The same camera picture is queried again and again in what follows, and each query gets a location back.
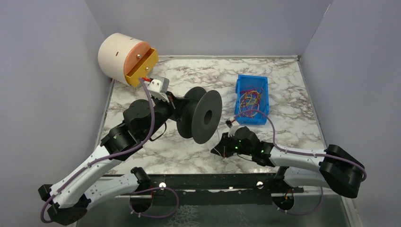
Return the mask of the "black cable spool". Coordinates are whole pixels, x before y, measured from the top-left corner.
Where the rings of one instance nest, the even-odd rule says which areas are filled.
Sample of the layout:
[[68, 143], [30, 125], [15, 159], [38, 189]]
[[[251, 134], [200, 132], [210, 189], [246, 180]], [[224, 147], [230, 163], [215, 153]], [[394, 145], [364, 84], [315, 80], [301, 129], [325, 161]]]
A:
[[216, 90], [206, 91], [193, 87], [185, 95], [188, 100], [176, 123], [181, 137], [192, 138], [198, 144], [211, 139], [219, 125], [222, 115], [222, 97]]

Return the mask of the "blue plastic bin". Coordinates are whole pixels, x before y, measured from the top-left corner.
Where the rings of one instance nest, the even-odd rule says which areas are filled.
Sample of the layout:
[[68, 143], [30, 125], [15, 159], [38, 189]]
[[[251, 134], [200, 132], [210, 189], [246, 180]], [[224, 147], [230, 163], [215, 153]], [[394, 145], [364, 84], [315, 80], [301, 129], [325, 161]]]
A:
[[245, 125], [265, 125], [269, 113], [268, 78], [239, 74], [235, 93], [236, 120]]

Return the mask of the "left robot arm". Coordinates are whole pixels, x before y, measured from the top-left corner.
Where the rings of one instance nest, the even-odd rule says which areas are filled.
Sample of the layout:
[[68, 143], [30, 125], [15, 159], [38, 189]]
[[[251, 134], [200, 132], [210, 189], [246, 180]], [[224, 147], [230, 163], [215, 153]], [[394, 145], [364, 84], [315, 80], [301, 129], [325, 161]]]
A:
[[190, 103], [188, 98], [167, 93], [165, 101], [149, 96], [135, 100], [123, 112], [123, 122], [112, 128], [92, 154], [67, 177], [55, 184], [43, 184], [38, 192], [44, 205], [43, 223], [70, 225], [92, 207], [125, 193], [147, 193], [155, 189], [141, 167], [108, 182], [98, 180], [152, 140], [153, 134], [167, 120], [182, 122]]

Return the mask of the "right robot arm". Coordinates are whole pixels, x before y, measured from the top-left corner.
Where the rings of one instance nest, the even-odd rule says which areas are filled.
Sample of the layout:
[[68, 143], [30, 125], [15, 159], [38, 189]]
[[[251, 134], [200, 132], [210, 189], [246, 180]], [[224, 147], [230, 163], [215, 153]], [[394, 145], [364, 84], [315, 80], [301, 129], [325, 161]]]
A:
[[358, 196], [366, 179], [365, 167], [340, 146], [330, 144], [326, 149], [297, 149], [280, 147], [260, 140], [248, 127], [222, 134], [211, 153], [220, 157], [234, 154], [251, 157], [260, 166], [283, 167], [279, 178], [287, 187], [314, 186], [330, 188], [347, 197]]

